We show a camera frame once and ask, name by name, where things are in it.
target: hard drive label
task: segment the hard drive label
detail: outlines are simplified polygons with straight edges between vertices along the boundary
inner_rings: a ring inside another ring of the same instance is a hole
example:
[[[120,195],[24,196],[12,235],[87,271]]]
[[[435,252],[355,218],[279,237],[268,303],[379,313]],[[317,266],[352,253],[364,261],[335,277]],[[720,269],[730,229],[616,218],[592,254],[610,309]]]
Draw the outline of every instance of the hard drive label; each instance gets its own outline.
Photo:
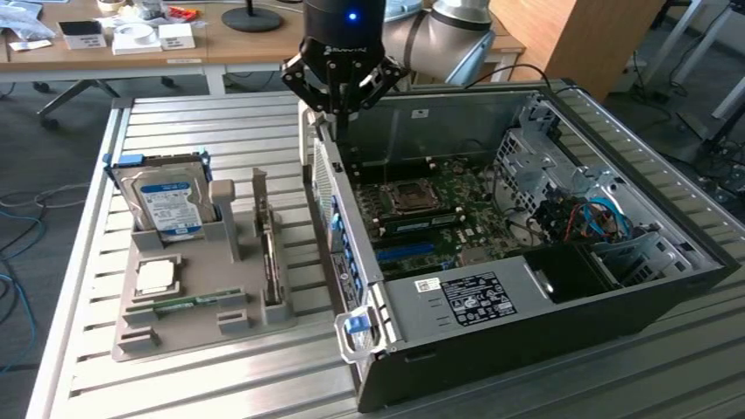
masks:
[[[517,312],[493,272],[443,282],[441,287],[461,326],[471,326]]]
[[[157,231],[175,236],[199,231],[201,218],[197,205],[188,201],[188,182],[147,185],[140,191]]]

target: paper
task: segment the paper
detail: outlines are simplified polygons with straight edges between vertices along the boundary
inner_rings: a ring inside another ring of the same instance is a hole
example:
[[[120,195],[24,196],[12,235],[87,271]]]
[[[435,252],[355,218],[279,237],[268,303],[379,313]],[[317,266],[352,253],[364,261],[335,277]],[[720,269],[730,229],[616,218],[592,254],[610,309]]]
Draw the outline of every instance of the paper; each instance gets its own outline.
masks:
[[[43,48],[44,46],[51,46],[51,42],[47,39],[44,39],[43,41],[32,41],[32,42],[12,42],[8,45],[11,45],[13,51],[29,51],[37,48]]]

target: chair leg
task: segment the chair leg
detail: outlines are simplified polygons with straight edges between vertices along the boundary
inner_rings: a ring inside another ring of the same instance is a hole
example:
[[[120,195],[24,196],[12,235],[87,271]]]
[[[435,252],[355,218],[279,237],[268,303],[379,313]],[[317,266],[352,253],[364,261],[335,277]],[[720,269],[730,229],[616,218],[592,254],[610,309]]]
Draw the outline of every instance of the chair leg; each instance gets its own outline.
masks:
[[[96,86],[108,94],[112,98],[120,98],[116,90],[108,85],[104,80],[95,80]]]
[[[55,109],[63,106],[65,103],[69,102],[72,98],[75,98],[79,94],[83,93],[85,89],[88,89],[93,85],[92,80],[80,80],[75,85],[72,85],[64,93],[57,96],[52,102],[47,104],[47,106],[36,113],[40,117],[45,117]]]

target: hard drive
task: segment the hard drive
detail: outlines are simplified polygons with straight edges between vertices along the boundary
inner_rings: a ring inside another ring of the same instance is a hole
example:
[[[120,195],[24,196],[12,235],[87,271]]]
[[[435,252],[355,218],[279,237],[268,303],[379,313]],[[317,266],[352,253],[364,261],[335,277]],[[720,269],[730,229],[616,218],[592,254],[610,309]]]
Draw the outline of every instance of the hard drive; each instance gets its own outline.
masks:
[[[216,220],[209,202],[209,156],[123,155],[107,172],[121,190],[140,231],[157,230],[164,242],[203,234],[201,226]]]

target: metal table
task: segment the metal table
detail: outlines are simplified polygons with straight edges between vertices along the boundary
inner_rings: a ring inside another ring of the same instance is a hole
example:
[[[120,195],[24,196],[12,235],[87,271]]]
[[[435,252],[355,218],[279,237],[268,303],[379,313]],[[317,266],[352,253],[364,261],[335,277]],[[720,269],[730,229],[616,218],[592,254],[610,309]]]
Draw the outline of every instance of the metal table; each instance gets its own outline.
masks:
[[[745,260],[745,228],[583,93],[567,103],[716,241]],[[252,166],[269,175],[289,254],[297,327],[156,361],[109,356],[132,217],[96,167],[28,411],[69,417],[359,417],[331,326],[288,93],[136,100],[115,109],[101,154],[207,146],[215,178],[252,205]],[[587,146],[564,138],[579,158]],[[645,331],[364,417],[726,417],[745,408],[745,270]]]

